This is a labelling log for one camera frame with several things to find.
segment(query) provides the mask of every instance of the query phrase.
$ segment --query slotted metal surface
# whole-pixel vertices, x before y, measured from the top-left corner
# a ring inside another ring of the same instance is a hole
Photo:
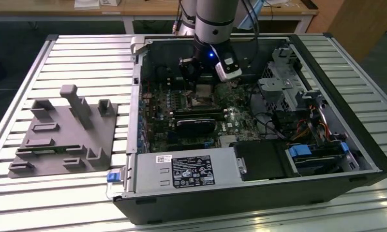
[[[387,97],[340,48],[321,35],[300,36],[325,74],[387,155]],[[112,167],[125,164],[132,63],[128,35],[60,36],[34,63],[32,79],[0,139],[0,231],[371,231],[387,229],[387,179],[328,203],[271,209],[158,225],[133,225],[105,197],[105,172],[6,178],[8,165],[33,118],[33,99],[58,97],[76,84],[89,104],[118,106]],[[303,72],[315,88],[312,78]]]

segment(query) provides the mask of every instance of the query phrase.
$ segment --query motherboard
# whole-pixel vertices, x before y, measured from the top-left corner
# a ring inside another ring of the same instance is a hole
[[[247,85],[197,85],[196,91],[158,84],[144,94],[150,152],[228,147],[259,140],[247,106]]]

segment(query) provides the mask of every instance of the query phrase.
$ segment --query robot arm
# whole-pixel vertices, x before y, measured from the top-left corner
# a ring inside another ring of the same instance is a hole
[[[229,41],[233,21],[244,24],[249,15],[248,12],[244,13],[237,9],[239,3],[239,0],[184,0],[181,2],[182,23],[177,35],[193,34],[195,52],[192,58],[180,60],[178,66],[189,82],[195,83],[201,73],[216,73],[221,82],[229,81],[241,74]]]

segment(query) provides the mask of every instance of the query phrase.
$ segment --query warning label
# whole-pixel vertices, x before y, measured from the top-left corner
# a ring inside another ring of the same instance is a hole
[[[211,156],[172,159],[174,188],[215,185]]]

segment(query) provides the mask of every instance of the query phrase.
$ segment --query blue tab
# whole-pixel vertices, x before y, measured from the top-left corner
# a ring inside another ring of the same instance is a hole
[[[291,157],[311,155],[311,150],[308,145],[293,145],[289,149]]]
[[[108,178],[108,183],[120,182],[120,173],[109,173],[106,178]]]
[[[344,153],[347,153],[349,151],[349,148],[348,148],[345,142],[341,142],[341,149],[343,149]]]

